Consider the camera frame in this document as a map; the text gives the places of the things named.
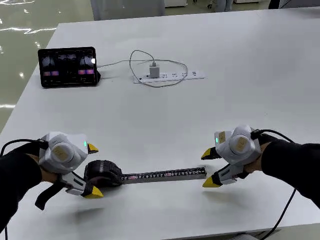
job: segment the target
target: black cable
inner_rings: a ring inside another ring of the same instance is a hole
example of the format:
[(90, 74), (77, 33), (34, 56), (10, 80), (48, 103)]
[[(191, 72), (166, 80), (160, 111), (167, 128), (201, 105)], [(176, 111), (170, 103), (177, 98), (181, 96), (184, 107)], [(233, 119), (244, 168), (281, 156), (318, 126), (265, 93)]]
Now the black cable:
[[(29, 142), (29, 143), (34, 143), (37, 142), (38, 140), (32, 140), (32, 139), (17, 139), (17, 140), (13, 140), (13, 141), (8, 141), (5, 145), (3, 145), (3, 147), (1, 148), (1, 152), (0, 152), (0, 158), (4, 155), (5, 149), (8, 145), (10, 144), (14, 144), (14, 143), (19, 143), (19, 142)], [(5, 240), (8, 240), (8, 227), (5, 226), (4, 228), (4, 236), (5, 236)]]
[[(257, 139), (258, 136), (259, 136), (260, 134), (262, 134), (262, 133), (273, 133), (273, 134), (277, 134), (277, 135), (279, 135), (280, 137), (282, 137), (282, 138), (284, 138), (285, 140), (287, 140), (288, 142), (294, 143), (294, 141), (292, 141), (292, 140), (291, 140), (290, 138), (288, 138), (287, 136), (283, 135), (282, 133), (280, 133), (280, 132), (278, 132), (278, 131), (271, 130), (271, 129), (262, 129), (262, 130), (257, 129), (257, 130), (255, 130), (255, 131), (253, 131), (253, 132), (251, 133), (251, 138), (252, 138), (252, 139)], [(283, 211), (282, 211), (282, 213), (281, 213), (278, 221), (277, 221), (276, 224), (274, 225), (274, 227), (273, 227), (263, 238), (261, 238), (260, 240), (265, 240), (266, 238), (268, 238), (268, 237), (277, 229), (277, 227), (278, 227), (279, 223), (281, 222), (282, 218), (284, 217), (284, 215), (285, 215), (285, 213), (286, 213), (286, 211), (287, 211), (287, 209), (288, 209), (288, 207), (289, 207), (292, 199), (294, 198), (294, 196), (295, 196), (295, 194), (296, 194), (296, 191), (297, 191), (297, 189), (294, 189), (294, 190), (293, 190), (293, 192), (292, 192), (292, 194), (291, 194), (288, 202), (286, 203), (286, 205), (285, 205), (285, 207), (284, 207), (284, 209), (283, 209)]]
[(283, 9), (284, 6), (286, 6), (288, 3), (290, 3), (292, 0), (287, 1), (282, 7), (279, 7), (279, 9)]
[(4, 235), (5, 235), (5, 240), (8, 240), (8, 227), (5, 226), (4, 228)]

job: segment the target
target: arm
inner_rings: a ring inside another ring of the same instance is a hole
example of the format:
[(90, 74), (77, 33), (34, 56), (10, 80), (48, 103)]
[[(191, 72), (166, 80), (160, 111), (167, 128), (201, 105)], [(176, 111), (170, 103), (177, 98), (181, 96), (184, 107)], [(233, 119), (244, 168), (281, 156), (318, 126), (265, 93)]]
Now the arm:
[(320, 208), (319, 182), (320, 144), (297, 144), (275, 140), (261, 145), (262, 155), (245, 166), (248, 173), (263, 171), (296, 188)]
[(12, 151), (0, 158), (0, 232), (18, 210), (18, 203), (26, 192), (41, 181), (54, 182), (57, 176), (42, 170), (38, 157)]

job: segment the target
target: white charger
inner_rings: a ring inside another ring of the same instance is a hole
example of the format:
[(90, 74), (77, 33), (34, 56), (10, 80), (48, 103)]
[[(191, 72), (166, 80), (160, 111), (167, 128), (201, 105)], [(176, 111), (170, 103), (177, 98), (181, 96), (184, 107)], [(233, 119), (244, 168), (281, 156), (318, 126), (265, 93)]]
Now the white charger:
[(155, 61), (152, 62), (149, 66), (150, 74), (149, 77), (151, 79), (159, 79), (160, 78), (160, 66), (156, 64)]

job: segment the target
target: electrical socket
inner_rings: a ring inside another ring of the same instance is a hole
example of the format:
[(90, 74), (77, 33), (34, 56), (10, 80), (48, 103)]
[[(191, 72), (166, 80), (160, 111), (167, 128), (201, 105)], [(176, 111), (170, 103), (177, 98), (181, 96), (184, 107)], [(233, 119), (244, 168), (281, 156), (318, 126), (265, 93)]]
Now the electrical socket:
[[(150, 78), (149, 74), (138, 76), (138, 79), (143, 83), (167, 82), (181, 80), (187, 73), (185, 71), (160, 72), (160, 78)], [(205, 75), (200, 71), (188, 71), (188, 76), (184, 80), (189, 79), (204, 79)], [(134, 78), (133, 82), (138, 84), (138, 80)]]

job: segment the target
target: floor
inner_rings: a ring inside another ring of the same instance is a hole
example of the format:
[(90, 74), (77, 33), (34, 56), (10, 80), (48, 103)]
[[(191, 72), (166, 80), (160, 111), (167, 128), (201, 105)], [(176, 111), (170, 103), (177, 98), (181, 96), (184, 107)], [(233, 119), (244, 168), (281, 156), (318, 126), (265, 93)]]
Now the floor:
[[(267, 9), (268, 4), (234, 3), (233, 10)], [(212, 9), (207, 5), (207, 0), (197, 0), (196, 4), (188, 0), (186, 7), (170, 7), (165, 13), (213, 13), (214, 5)], [(37, 50), (47, 46), (58, 23), (92, 20), (89, 0), (0, 0), (0, 131), (37, 65)], [(284, 229), (269, 239), (318, 240), (319, 236), (320, 224), (315, 224)]]

